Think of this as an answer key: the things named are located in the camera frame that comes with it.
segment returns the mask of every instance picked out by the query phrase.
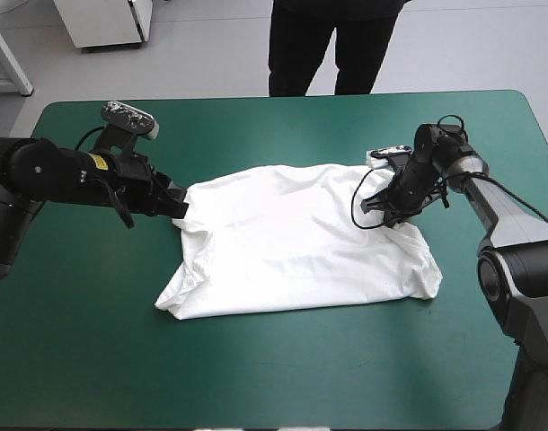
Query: black robotic arm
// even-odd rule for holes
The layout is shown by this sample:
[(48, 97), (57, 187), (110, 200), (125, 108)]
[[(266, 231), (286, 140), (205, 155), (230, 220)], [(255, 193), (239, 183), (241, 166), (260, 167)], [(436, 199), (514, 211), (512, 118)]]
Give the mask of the black robotic arm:
[(156, 137), (155, 119), (118, 101), (106, 103), (102, 117), (107, 124), (89, 153), (57, 148), (44, 138), (0, 138), (0, 279), (9, 273), (32, 219), (47, 200), (114, 207), (129, 228), (134, 226), (131, 213), (186, 214), (186, 189), (134, 149), (140, 136)]
[(421, 125), (411, 156), (377, 152), (389, 154), (396, 173), (386, 189), (362, 201), (362, 210), (382, 210), (384, 223), (393, 225), (445, 199), (446, 185), (467, 197), (486, 230), (480, 286), (503, 332), (519, 345), (499, 429), (548, 430), (548, 220), (527, 214), (488, 176), (460, 121)]

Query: white table leg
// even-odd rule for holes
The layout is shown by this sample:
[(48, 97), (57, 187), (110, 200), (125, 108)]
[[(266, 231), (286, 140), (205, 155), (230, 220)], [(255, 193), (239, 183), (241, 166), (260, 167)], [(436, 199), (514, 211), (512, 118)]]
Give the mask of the white table leg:
[(15, 91), (18, 91), (23, 96), (32, 94), (32, 84), (26, 77), (18, 61), (13, 55), (13, 52), (8, 48), (3, 36), (0, 33), (0, 63), (3, 69), (10, 78), (10, 82), (0, 80), (0, 92), (8, 92), (9, 84), (14, 85)]

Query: white t-shirt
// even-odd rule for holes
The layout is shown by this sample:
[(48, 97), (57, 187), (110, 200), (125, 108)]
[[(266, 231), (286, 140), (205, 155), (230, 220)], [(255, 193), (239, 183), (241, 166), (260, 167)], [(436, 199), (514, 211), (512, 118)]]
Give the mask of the white t-shirt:
[[(178, 319), (433, 298), (441, 273), (417, 227), (360, 230), (350, 200), (366, 166), (263, 166), (188, 189), (183, 263), (155, 306)], [(372, 172), (358, 192), (359, 224), (382, 221), (359, 202), (393, 174)]]

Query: yellow warning label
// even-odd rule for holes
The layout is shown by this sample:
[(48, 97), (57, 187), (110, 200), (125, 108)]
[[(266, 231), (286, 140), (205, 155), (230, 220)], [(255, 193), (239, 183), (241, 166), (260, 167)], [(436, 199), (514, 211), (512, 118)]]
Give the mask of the yellow warning label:
[(100, 157), (97, 154), (89, 154), (93, 160), (94, 164), (96, 165), (97, 169), (100, 169), (101, 171), (107, 171), (109, 169), (109, 165), (106, 163), (106, 161)]

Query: black pants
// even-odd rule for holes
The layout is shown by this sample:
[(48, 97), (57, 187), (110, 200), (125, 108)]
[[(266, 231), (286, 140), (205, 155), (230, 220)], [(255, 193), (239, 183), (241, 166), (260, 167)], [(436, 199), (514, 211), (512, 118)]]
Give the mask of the black pants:
[(270, 25), (270, 96), (304, 96), (336, 29), (336, 94), (368, 94), (397, 16), (331, 22), (290, 12), (274, 1)]

